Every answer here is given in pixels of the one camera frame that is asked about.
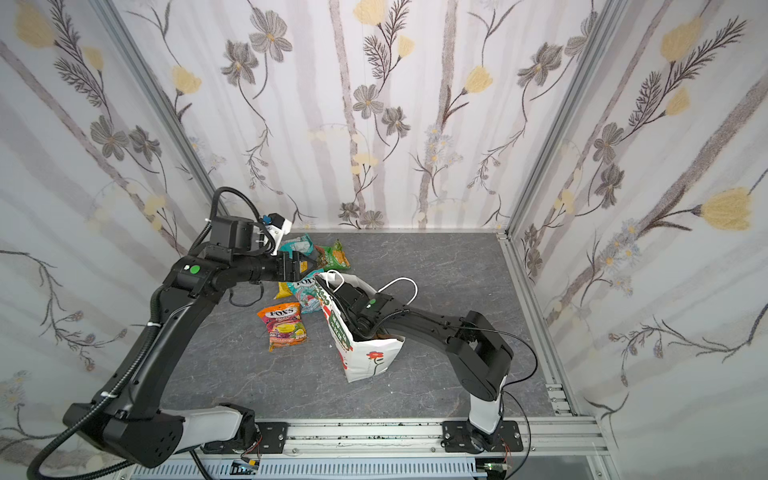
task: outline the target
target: green snack bag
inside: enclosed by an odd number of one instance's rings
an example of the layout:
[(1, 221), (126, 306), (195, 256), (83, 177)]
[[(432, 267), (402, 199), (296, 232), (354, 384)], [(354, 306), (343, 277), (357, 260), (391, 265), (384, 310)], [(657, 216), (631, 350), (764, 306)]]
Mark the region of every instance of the green snack bag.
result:
[(330, 247), (315, 245), (315, 250), (317, 250), (317, 268), (327, 272), (328, 270), (348, 270), (351, 267), (339, 240)]

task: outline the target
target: floral wallpaper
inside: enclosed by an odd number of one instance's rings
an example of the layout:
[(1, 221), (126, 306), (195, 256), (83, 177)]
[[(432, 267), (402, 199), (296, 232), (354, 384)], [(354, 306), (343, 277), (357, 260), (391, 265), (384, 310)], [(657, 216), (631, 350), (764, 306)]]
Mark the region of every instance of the floral wallpaper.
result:
[(512, 231), (622, 478), (764, 476), (766, 27), (757, 0), (630, 2)]
[[(136, 340), (208, 200), (87, 2), (0, 12), (0, 477), (21, 478)], [(112, 461), (72, 439), (46, 465)]]
[(114, 3), (216, 185), (365, 230), (506, 228), (603, 2)]

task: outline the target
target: candy bag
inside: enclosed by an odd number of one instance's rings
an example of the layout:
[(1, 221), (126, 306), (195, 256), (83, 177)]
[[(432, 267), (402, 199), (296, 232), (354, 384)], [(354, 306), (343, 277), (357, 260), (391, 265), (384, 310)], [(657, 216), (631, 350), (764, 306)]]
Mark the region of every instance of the candy bag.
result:
[(314, 243), (312, 243), (312, 240), (310, 239), (310, 236), (306, 233), (302, 235), (301, 237), (292, 238), (291, 240), (286, 240), (283, 242), (282, 245), (280, 245), (280, 248), (278, 249), (281, 252), (301, 252), (305, 255), (309, 255), (312, 253)]
[(306, 329), (301, 323), (301, 305), (298, 302), (268, 306), (258, 313), (270, 333), (270, 351), (306, 340)]
[(317, 285), (315, 284), (313, 278), (315, 275), (322, 272), (323, 269), (319, 268), (313, 272), (310, 272), (307, 276), (298, 282), (287, 284), (288, 290), (290, 290), (290, 292), (301, 303), (301, 310), (304, 313), (320, 311), (320, 301), (317, 299), (317, 292), (315, 291)]
[(286, 282), (277, 283), (277, 295), (275, 295), (275, 300), (286, 298), (287, 296), (291, 296), (291, 295), (293, 294), (291, 293), (290, 290), (288, 290), (288, 283)]
[(315, 245), (317, 250), (317, 267), (328, 270), (348, 270), (351, 265), (342, 250), (341, 241), (336, 240), (330, 247)]

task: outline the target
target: shopping bag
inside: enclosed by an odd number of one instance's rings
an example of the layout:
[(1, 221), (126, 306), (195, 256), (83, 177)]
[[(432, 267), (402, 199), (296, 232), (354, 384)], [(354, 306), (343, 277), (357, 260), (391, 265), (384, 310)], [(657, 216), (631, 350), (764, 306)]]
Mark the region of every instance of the shopping bag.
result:
[[(322, 282), (323, 286), (330, 286), (331, 290), (344, 282), (364, 290), (371, 297), (376, 293), (373, 287), (357, 276), (338, 273), (335, 270), (318, 273), (314, 276), (314, 280), (318, 283)], [(354, 382), (384, 373), (402, 348), (405, 338), (389, 335), (385, 338), (356, 342), (339, 310), (343, 307), (336, 305), (336, 301), (321, 286), (316, 290), (323, 307), (323, 315), (326, 316), (331, 336), (341, 356), (346, 381)]]

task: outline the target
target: gray floor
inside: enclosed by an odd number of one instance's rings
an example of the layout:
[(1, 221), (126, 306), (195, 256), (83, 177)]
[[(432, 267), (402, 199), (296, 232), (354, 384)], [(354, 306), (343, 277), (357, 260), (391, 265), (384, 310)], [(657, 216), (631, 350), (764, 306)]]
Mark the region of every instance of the gray floor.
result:
[[(354, 273), (372, 286), (398, 276), (419, 285), (413, 306), (446, 315), (476, 310), (497, 329), (528, 340), (517, 296), (501, 247), (491, 233), (315, 233), (319, 245), (341, 239)], [(436, 350), (406, 340), (387, 372), (348, 383), (322, 313), (302, 315), (308, 340), (269, 352), (266, 329), (257, 315), (277, 288), (266, 284), (264, 300), (249, 308), (226, 300), (200, 326), (165, 390), (167, 409), (196, 409), (232, 402), (252, 408), (257, 418), (384, 418), (467, 416), (469, 394)], [(388, 293), (401, 299), (412, 286), (399, 282)], [(235, 301), (248, 303), (258, 287), (243, 285)], [(528, 349), (513, 339), (510, 378), (534, 366)], [(508, 388), (529, 416), (551, 416), (544, 378)], [(512, 401), (508, 415), (520, 415)]]

